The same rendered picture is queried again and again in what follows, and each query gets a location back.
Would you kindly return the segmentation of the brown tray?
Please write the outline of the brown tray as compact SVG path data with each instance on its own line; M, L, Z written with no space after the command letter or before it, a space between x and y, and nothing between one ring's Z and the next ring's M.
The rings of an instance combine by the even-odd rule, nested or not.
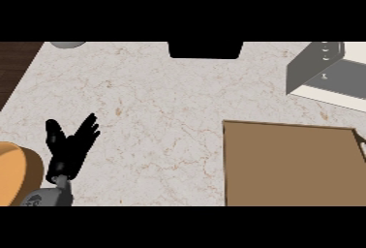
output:
M223 123L224 203L366 206L366 151L353 128Z

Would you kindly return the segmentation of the black appliance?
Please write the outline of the black appliance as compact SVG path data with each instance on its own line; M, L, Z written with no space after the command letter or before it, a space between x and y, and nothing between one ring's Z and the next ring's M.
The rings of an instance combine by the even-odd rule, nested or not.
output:
M171 58L236 59L240 54L242 42L170 42Z

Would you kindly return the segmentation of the grey round object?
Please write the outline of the grey round object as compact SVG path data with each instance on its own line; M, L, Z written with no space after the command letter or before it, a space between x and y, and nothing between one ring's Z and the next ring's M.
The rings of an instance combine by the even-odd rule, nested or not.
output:
M85 42L50 42L56 48L75 48L84 45Z

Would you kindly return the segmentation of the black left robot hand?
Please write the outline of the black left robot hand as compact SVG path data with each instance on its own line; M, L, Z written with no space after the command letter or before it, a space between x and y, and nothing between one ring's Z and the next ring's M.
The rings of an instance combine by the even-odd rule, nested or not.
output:
M50 183L56 183L56 177L60 175L68 180L74 180L78 175L87 153L100 135L96 120L96 115L90 114L69 136L65 135L54 119L46 121L46 144L51 152L46 180Z

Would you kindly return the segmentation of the orange round bowl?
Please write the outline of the orange round bowl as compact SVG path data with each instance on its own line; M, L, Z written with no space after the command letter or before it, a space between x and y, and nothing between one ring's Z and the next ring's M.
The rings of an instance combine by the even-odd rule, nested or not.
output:
M38 154L15 143L0 141L0 206L23 201L43 181L43 161Z

